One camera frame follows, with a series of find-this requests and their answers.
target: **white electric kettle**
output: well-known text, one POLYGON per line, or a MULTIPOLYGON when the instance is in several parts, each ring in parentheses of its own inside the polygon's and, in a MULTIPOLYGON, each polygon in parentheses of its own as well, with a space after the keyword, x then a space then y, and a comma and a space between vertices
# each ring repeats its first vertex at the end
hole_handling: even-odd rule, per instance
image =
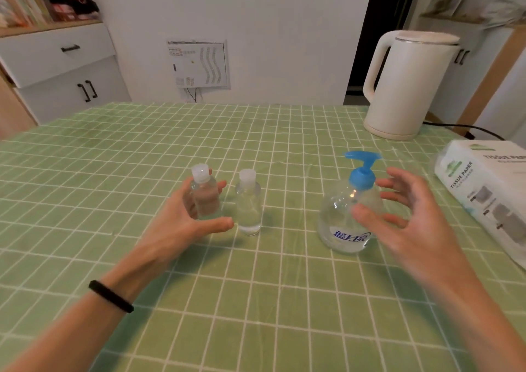
POLYGON ((385 33, 378 41, 365 78, 364 95, 371 103, 365 129, 401 141, 416 136, 459 39, 446 33, 404 30, 385 33), (389 47, 375 90, 376 77, 389 47))

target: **kettle handle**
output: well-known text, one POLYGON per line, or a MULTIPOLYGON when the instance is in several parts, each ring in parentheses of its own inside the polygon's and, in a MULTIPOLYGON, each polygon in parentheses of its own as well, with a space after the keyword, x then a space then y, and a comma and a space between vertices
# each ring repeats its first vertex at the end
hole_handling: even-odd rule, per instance
POLYGON ((364 83, 364 95, 370 103, 372 103, 372 100, 375 98, 375 81, 378 72, 380 71, 380 67, 382 66, 382 62, 384 61, 385 53, 389 47, 392 46, 400 31, 401 30, 387 32, 378 40, 378 45, 376 46, 375 54, 372 56, 369 71, 367 71, 364 83))

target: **bottle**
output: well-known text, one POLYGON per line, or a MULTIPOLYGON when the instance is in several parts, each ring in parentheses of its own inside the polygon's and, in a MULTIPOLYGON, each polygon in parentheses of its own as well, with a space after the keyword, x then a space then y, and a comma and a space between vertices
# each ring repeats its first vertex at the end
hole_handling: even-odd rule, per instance
POLYGON ((237 225, 246 236, 256 235, 261 229, 261 185, 256 182, 256 171, 239 172, 236 185, 237 225))
POLYGON ((213 219, 221 217, 221 208, 219 202, 219 190, 217 182, 210 175, 206 164, 196 164, 192 167, 194 180, 190 184, 194 203, 197 209, 199 219, 213 219))
POLYGON ((362 160, 364 165, 351 172, 349 179, 339 181, 324 196, 318 220, 318 235, 323 243, 343 253, 355 253, 365 248, 372 233, 361 226, 351 215, 351 209, 362 203, 378 214, 384 213, 384 206, 373 163, 380 159, 378 153, 355 150, 345 153, 348 159, 362 160))

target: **cabinet handle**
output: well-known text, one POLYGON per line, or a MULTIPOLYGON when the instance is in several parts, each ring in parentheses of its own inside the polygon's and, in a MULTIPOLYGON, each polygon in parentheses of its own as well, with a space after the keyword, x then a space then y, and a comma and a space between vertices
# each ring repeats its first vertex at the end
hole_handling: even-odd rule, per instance
POLYGON ((455 61, 454 61, 453 63, 458 63, 458 62, 459 62, 460 54, 461 54, 462 52, 464 52, 464 51, 465 51, 465 49, 459 50, 459 52, 457 53, 457 57, 455 58, 455 61))
POLYGON ((92 88, 92 91, 93 91, 93 96, 92 96, 92 97, 93 97, 93 98, 98 98, 98 95, 97 95, 97 93, 95 92, 95 88, 93 88, 93 84, 92 84, 92 82, 91 82, 90 80, 86 80, 85 83, 86 83, 86 84, 89 84, 89 86, 92 88))
POLYGON ((73 44, 73 46, 68 47, 68 48, 61 47, 62 52, 69 52, 70 50, 80 50, 80 49, 81 49, 81 46, 77 44, 73 44))
POLYGON ((462 59, 460 59, 460 63, 459 65, 462 66, 464 64, 464 59, 466 57, 466 55, 468 55, 471 51, 470 50, 467 50, 466 52, 464 52, 464 55, 462 56, 462 59))
POLYGON ((89 99, 88 92, 87 92, 86 89, 84 88, 84 85, 82 85, 82 84, 77 84, 77 87, 82 88, 82 90, 84 91, 84 94, 86 95, 86 99, 84 99, 84 100, 85 100, 86 102, 91 102, 92 100, 89 99))

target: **hand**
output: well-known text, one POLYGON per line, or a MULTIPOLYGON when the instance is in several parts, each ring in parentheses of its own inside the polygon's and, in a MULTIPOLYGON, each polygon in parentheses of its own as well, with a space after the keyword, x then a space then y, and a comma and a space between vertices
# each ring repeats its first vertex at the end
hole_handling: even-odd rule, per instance
POLYGON ((408 273, 440 297, 461 290, 463 279, 478 282, 425 180, 394 167, 387 173, 392 178, 378 179, 376 184, 394 191, 380 196, 409 207, 411 219, 392 214, 380 217, 359 204, 352 209, 354 218, 377 235, 408 273))
MULTIPOLYGON (((233 228, 231 217, 206 221, 196 220, 197 210, 191 195, 191 182, 192 177, 188 177, 182 183, 181 188, 168 198, 137 244, 137 248, 143 251, 154 252, 158 273, 162 273, 168 263, 177 258, 198 238, 233 228)), ((219 193, 226 185, 226 181, 217 183, 219 193)))

